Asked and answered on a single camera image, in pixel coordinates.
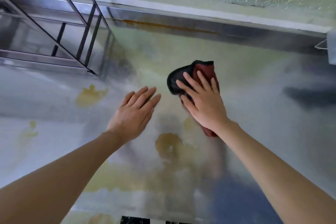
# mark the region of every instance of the dark red microfiber cloth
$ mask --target dark red microfiber cloth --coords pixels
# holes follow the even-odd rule
[[[215,73],[215,66],[213,64],[213,61],[200,61],[200,60],[195,60],[194,62],[191,63],[191,65],[185,66],[185,67],[180,67],[173,72],[171,72],[168,75],[167,78],[167,86],[171,94],[173,95],[185,95],[188,97],[193,102],[191,97],[182,89],[179,88],[176,84],[176,80],[180,80],[183,82],[185,85],[187,85],[190,88],[193,88],[190,86],[190,84],[187,82],[187,80],[184,78],[183,73],[187,72],[196,82],[198,82],[200,85],[202,85],[200,79],[198,78],[197,71],[201,71],[206,80],[211,84],[211,78],[215,78],[217,88],[219,90],[219,83],[217,81],[216,73]],[[217,137],[217,135],[210,129],[205,128],[201,126],[204,133],[207,136],[210,137]]]

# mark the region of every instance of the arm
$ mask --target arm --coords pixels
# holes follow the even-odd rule
[[[60,223],[103,162],[145,129],[155,91],[129,93],[98,138],[0,189],[0,223]]]
[[[195,103],[181,96],[186,108],[233,150],[284,223],[335,223],[336,201],[229,120],[213,78],[210,85],[199,72],[202,87],[187,73],[184,77],[194,90],[177,84]]]

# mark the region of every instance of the hand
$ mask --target hand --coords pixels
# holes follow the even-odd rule
[[[152,117],[154,107],[161,94],[150,99],[156,91],[153,87],[143,87],[137,93],[128,93],[107,126],[107,131],[115,133],[124,143],[138,137]]]
[[[203,87],[186,72],[183,73],[183,76],[194,90],[179,80],[176,81],[176,84],[193,99],[195,105],[185,95],[181,96],[184,106],[194,119],[203,127],[216,133],[224,123],[230,122],[230,120],[226,115],[223,100],[219,94],[215,79],[212,78],[211,85],[209,85],[201,71],[198,71],[197,75]]]

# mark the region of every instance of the finger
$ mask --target finger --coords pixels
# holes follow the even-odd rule
[[[125,98],[124,98],[123,103],[121,104],[121,106],[126,105],[126,104],[128,103],[128,101],[131,99],[131,97],[132,97],[134,94],[135,94],[134,91],[128,93],[128,94],[125,96]]]
[[[154,112],[154,107],[152,107],[149,112],[147,113],[147,115],[145,116],[143,122],[141,123],[141,128],[142,129],[145,129],[148,122],[151,120],[152,118],[152,115],[153,115],[153,112]]]
[[[198,111],[196,106],[194,106],[194,104],[191,103],[191,101],[185,95],[182,95],[181,99],[182,99],[184,106],[188,109],[190,114],[193,116]]]
[[[204,89],[205,91],[210,91],[210,90],[211,90],[210,84],[209,84],[208,81],[205,79],[205,77],[204,77],[204,75],[202,74],[201,71],[197,71],[197,76],[198,76],[198,78],[200,79],[200,81],[202,82],[203,89]]]
[[[143,110],[145,113],[148,113],[153,107],[156,107],[160,99],[161,94],[157,94],[155,97],[149,100],[143,107],[141,107],[141,110]]]
[[[194,90],[197,93],[201,93],[201,92],[204,91],[203,88],[202,88],[202,86],[199,85],[199,83],[196,82],[194,79],[192,79],[191,76],[187,72],[184,72],[183,76],[185,77],[185,79],[187,80],[187,82],[189,82],[189,84],[194,88]]]
[[[211,78],[211,88],[214,93],[219,94],[219,90],[218,90],[215,78]]]
[[[193,91],[191,88],[189,88],[187,85],[185,85],[183,82],[181,82],[180,80],[176,80],[176,84],[177,84],[177,86],[180,88],[180,89],[182,89],[182,90],[184,90],[185,92],[187,92],[187,94],[189,95],[189,96],[191,96],[192,98],[194,98],[196,95],[197,95],[197,93],[195,92],[195,91]]]
[[[134,103],[134,107],[141,108],[155,93],[156,87],[150,88],[145,93],[142,93],[137,101]]]
[[[141,96],[142,93],[145,93],[146,91],[148,90],[148,87],[145,86],[143,88],[141,88],[137,93],[135,93],[131,99],[128,101],[128,103],[126,104],[127,106],[131,106],[133,105],[137,100],[138,98]]]

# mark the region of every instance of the forearm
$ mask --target forearm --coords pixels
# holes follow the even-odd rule
[[[0,223],[60,223],[97,169],[122,145],[113,133],[102,133],[5,186],[0,190]]]
[[[334,223],[336,201],[237,123],[222,126],[218,135],[244,163],[285,223]]]

